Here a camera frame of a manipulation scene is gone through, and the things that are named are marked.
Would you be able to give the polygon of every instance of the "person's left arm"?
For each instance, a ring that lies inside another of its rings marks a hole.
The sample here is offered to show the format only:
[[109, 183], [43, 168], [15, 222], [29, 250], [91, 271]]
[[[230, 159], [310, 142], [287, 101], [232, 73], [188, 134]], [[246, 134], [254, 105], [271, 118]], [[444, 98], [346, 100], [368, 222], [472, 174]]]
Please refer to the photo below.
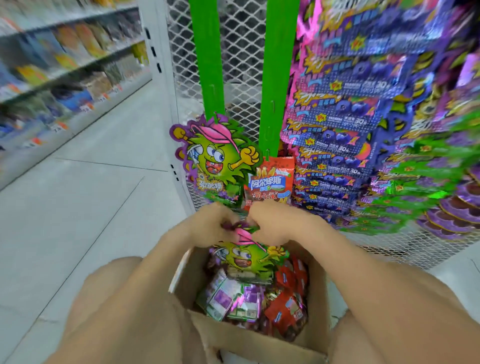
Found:
[[194, 246], [236, 241], [235, 232], [221, 225], [238, 220], [235, 213], [216, 203], [169, 230], [125, 284], [46, 363], [174, 363], [182, 351], [182, 337], [175, 298], [168, 288], [178, 263]]

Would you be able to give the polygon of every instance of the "person's right arm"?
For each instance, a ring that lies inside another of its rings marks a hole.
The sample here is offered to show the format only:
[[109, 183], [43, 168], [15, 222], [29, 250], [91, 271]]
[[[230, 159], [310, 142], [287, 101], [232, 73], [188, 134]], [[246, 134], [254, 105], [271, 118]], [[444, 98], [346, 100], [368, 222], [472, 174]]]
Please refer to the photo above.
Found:
[[480, 363], [477, 322], [355, 246], [322, 218], [266, 200], [253, 204], [249, 219], [260, 226], [256, 241], [294, 240], [312, 254], [389, 364]]

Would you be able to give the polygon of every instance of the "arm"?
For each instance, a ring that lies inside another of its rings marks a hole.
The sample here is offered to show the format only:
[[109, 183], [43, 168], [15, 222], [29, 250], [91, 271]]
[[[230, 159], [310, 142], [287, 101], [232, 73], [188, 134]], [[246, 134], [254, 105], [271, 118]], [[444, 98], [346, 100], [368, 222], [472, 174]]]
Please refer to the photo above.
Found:
[[389, 364], [480, 363], [478, 323], [322, 218], [273, 201], [253, 204], [249, 218], [261, 228], [255, 240], [272, 245], [295, 240], [313, 255]]
[[166, 356], [181, 357], [185, 340], [175, 299], [168, 292], [178, 263], [194, 245], [236, 241], [236, 234], [220, 225], [237, 220], [226, 207], [212, 204], [169, 230], [125, 284], [46, 363], [173, 363], [173, 358]]

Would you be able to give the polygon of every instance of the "green strip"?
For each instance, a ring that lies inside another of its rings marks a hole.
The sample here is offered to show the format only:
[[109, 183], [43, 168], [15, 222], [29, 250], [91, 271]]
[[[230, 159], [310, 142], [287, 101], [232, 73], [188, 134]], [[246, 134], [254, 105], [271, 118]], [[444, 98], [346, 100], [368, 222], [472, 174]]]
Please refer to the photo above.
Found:
[[193, 38], [207, 119], [225, 114], [217, 0], [190, 0]]
[[300, 0], [269, 0], [265, 34], [260, 150], [276, 157], [287, 95]]

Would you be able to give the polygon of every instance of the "store shelf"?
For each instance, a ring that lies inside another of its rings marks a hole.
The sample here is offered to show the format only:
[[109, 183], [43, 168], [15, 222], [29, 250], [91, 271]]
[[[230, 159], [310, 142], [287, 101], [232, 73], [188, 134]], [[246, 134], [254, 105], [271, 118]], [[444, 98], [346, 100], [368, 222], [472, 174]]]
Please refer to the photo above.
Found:
[[121, 91], [113, 91], [109, 94], [107, 100], [96, 102], [92, 109], [85, 109], [85, 112], [66, 121], [63, 124], [66, 128], [56, 124], [52, 129], [44, 129], [36, 138], [37, 141], [41, 141], [41, 144], [36, 141], [25, 143], [24, 147], [16, 150], [15, 153], [0, 158], [0, 190], [98, 120], [151, 79], [150, 71], [145, 69], [135, 78], [123, 82]]
[[143, 40], [144, 40], [144, 37], [140, 36], [140, 37], [134, 39], [133, 41], [117, 44], [114, 49], [111, 49], [110, 52], [105, 54], [103, 57], [100, 57], [100, 58], [92, 57], [92, 58], [89, 58], [87, 60], [83, 60], [79, 64], [78, 68], [76, 68], [74, 70], [66, 70], [64, 68], [58, 68], [58, 69], [55, 69], [55, 70], [51, 70], [50, 72], [47, 73], [48, 80], [46, 82], [42, 83], [41, 85], [32, 86], [32, 85], [29, 85], [27, 83], [23, 83], [22, 86], [15, 87], [15, 89], [18, 90], [17, 92], [13, 91], [14, 89], [9, 87], [8, 85], [6, 85], [4, 87], [0, 87], [0, 103], [13, 100], [14, 98], [19, 97], [20, 95], [28, 94], [32, 91], [35, 91], [39, 88], [42, 88], [52, 81], [58, 80], [59, 78], [65, 76], [65, 75], [68, 75], [69, 73], [75, 72], [75, 71], [77, 71], [81, 68], [84, 68], [84, 67], [86, 67], [90, 64], [98, 62], [99, 60], [107, 58], [107, 57], [111, 56], [112, 54], [115, 54], [115, 53], [120, 52], [124, 49], [127, 49], [127, 48], [129, 48], [129, 47], [131, 47], [131, 46], [133, 46], [137, 43], [143, 42]]
[[79, 8], [78, 11], [69, 12], [67, 14], [65, 13], [55, 14], [55, 13], [49, 12], [48, 14], [45, 14], [46, 16], [49, 17], [49, 19], [46, 21], [42, 19], [43, 18], [41, 16], [42, 14], [39, 14], [37, 18], [33, 18], [33, 19], [25, 18], [25, 26], [22, 26], [21, 24], [14, 24], [13, 22], [7, 21], [6, 19], [3, 19], [2, 17], [0, 17], [0, 37], [27, 33], [27, 32], [31, 32], [34, 30], [42, 29], [42, 28], [48, 28], [55, 25], [75, 22], [78, 20], [95, 18], [97, 16], [109, 15], [109, 14], [114, 14], [116, 12], [122, 12], [125, 10], [137, 9], [137, 8], [138, 8], [138, 5], [136, 3], [128, 3], [128, 4], [119, 4], [115, 8], [107, 8], [107, 7], [101, 7], [101, 6], [91, 6], [84, 10], [80, 10]]

